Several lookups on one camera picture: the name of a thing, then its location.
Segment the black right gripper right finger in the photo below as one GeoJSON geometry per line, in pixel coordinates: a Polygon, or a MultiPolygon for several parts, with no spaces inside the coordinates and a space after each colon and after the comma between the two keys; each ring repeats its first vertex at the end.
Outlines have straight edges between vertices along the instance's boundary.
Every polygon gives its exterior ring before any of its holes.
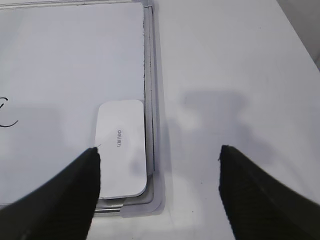
{"type": "Polygon", "coordinates": [[[237,148],[221,147],[219,195],[237,240],[318,240],[320,206],[237,148]]]}

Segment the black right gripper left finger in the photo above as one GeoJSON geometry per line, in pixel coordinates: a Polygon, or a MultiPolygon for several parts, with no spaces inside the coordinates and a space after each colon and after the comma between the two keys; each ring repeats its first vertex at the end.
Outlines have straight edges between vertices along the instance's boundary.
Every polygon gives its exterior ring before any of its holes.
{"type": "Polygon", "coordinates": [[[85,240],[101,189],[101,159],[88,148],[44,185],[0,211],[2,240],[85,240]]]}

